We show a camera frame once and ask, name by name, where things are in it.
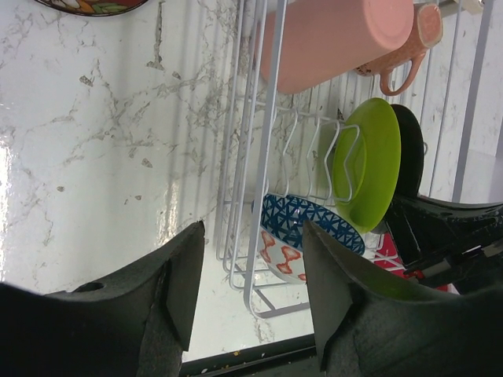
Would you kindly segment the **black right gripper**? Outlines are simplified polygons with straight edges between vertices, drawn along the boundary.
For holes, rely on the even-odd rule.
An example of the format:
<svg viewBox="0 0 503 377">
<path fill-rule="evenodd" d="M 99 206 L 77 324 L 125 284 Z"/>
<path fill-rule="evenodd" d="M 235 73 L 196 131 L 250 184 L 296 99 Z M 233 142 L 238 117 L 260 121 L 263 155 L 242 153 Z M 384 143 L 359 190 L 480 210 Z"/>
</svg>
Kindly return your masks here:
<svg viewBox="0 0 503 377">
<path fill-rule="evenodd" d="M 502 285 L 501 203 L 395 195 L 384 220 L 406 278 L 462 295 Z"/>
</svg>

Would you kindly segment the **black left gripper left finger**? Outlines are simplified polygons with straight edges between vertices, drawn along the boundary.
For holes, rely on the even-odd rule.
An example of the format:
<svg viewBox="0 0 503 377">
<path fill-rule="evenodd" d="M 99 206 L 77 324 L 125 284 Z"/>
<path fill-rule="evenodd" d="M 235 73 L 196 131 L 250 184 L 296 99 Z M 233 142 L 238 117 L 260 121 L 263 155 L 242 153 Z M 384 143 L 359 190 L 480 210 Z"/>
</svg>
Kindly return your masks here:
<svg viewBox="0 0 503 377">
<path fill-rule="evenodd" d="M 1 286 L 4 376 L 176 376 L 188 350 L 204 224 L 74 291 Z"/>
</svg>

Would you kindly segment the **pink plastic tumbler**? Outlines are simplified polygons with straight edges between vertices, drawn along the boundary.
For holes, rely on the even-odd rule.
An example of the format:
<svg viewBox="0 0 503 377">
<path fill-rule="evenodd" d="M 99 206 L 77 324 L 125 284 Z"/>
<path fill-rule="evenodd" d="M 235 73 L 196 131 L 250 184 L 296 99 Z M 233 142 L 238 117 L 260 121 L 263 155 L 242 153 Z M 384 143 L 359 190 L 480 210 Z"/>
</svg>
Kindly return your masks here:
<svg viewBox="0 0 503 377">
<path fill-rule="evenodd" d="M 294 1 L 267 13 L 259 27 L 256 66 L 268 80 L 274 28 L 283 24 L 277 90 L 295 94 L 400 48 L 413 26 L 411 1 Z"/>
</svg>

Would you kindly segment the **green plastic plate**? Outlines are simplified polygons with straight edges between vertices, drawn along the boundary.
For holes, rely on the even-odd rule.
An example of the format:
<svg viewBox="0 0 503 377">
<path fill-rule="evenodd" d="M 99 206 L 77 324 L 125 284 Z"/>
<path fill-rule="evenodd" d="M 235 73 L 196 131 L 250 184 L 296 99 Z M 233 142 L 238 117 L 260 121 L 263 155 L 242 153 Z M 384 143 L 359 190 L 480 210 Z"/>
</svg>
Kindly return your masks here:
<svg viewBox="0 0 503 377">
<path fill-rule="evenodd" d="M 340 216 L 365 233 L 390 206 L 401 162 L 401 135 L 392 106 L 362 102 L 341 126 L 332 162 L 332 189 Z"/>
</svg>

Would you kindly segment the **black plate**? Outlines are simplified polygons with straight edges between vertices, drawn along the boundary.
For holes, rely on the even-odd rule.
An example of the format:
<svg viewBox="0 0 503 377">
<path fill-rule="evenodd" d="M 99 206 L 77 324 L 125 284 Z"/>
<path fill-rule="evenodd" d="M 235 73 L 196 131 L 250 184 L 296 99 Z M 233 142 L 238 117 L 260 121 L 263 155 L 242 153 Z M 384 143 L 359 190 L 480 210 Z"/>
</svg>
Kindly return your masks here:
<svg viewBox="0 0 503 377">
<path fill-rule="evenodd" d="M 417 197 L 424 172 L 424 139 L 417 117 L 406 106 L 391 106 L 398 120 L 401 137 L 401 161 L 396 194 Z"/>
</svg>

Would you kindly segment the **red floral plate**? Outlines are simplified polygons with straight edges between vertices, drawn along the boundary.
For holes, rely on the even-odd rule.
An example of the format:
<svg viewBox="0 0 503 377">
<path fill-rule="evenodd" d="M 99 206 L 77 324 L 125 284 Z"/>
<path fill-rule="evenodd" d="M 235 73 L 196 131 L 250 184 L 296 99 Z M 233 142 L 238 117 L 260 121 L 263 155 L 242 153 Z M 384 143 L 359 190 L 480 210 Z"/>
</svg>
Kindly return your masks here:
<svg viewBox="0 0 503 377">
<path fill-rule="evenodd" d="M 76 16 L 118 16 L 129 13 L 148 0 L 35 0 L 37 3 Z"/>
</svg>

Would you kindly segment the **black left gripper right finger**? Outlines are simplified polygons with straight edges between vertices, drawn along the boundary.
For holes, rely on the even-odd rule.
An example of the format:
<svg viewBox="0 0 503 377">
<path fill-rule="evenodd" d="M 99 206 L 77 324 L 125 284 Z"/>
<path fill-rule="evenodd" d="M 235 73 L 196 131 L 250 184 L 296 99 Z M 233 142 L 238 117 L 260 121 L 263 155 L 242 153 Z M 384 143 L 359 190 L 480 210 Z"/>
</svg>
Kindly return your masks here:
<svg viewBox="0 0 503 377">
<path fill-rule="evenodd" d="M 454 295 L 404 280 L 311 221 L 303 260 L 327 376 L 501 375 L 501 286 Z"/>
</svg>

